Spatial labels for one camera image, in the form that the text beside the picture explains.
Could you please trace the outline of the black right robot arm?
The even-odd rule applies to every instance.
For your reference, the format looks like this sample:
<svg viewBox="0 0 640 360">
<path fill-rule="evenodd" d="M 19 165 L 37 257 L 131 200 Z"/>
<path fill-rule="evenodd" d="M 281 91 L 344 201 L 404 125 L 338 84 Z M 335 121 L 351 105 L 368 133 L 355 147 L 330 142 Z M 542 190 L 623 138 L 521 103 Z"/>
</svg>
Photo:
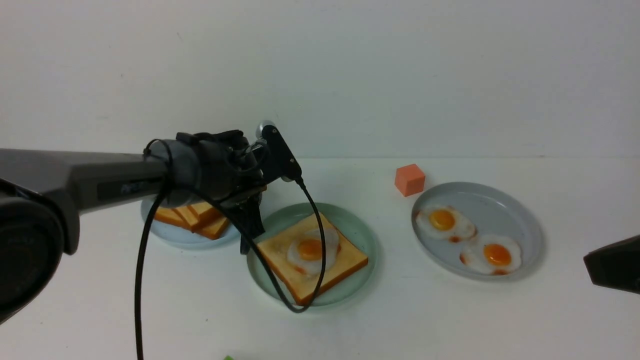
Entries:
<svg viewBox="0 0 640 360">
<path fill-rule="evenodd" d="M 446 271 L 477 281 L 516 281 L 534 271 L 541 260 L 544 240 L 539 236 L 518 235 L 516 241 L 521 249 L 521 266 L 506 275 L 482 275 L 462 264 L 457 258 L 466 242 L 450 243 L 427 235 L 418 234 L 418 242 L 434 262 Z M 368 256 L 368 262 L 348 265 L 343 273 L 334 268 L 323 278 L 320 302 L 327 305 L 342 298 L 348 298 L 362 290 L 374 278 L 381 250 L 372 235 L 355 234 L 352 241 L 345 242 L 343 248 L 351 246 Z M 278 298 L 277 290 L 253 250 L 246 255 L 247 268 L 256 284 L 266 293 Z M 593 284 L 608 289 L 639 292 L 639 237 L 632 237 L 608 244 L 591 251 L 583 257 L 583 262 Z"/>
</svg>

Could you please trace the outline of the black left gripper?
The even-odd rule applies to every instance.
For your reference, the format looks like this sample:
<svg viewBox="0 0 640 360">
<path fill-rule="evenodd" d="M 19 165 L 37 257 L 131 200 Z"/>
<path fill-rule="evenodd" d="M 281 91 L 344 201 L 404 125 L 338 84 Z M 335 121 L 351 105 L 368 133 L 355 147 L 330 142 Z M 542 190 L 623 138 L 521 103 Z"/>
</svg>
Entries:
<svg viewBox="0 0 640 360">
<path fill-rule="evenodd" d="M 227 207 L 240 232 L 240 254 L 265 232 L 260 205 L 266 182 L 252 144 L 241 130 L 176 133 L 174 205 L 202 202 L 201 195 Z"/>
</svg>

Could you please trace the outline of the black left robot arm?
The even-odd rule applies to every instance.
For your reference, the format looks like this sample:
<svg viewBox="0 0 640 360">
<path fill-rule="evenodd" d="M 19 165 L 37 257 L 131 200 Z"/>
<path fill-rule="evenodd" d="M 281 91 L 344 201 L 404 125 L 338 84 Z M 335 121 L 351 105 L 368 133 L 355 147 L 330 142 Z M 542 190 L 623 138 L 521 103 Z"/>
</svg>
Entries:
<svg viewBox="0 0 640 360">
<path fill-rule="evenodd" d="M 165 208 L 199 202 L 197 193 L 233 207 L 265 189 L 260 166 L 240 130 L 179 132 L 151 140 L 140 153 L 3 148 L 1 321 L 42 292 L 63 254 L 78 250 L 81 215 L 165 189 Z"/>
</svg>

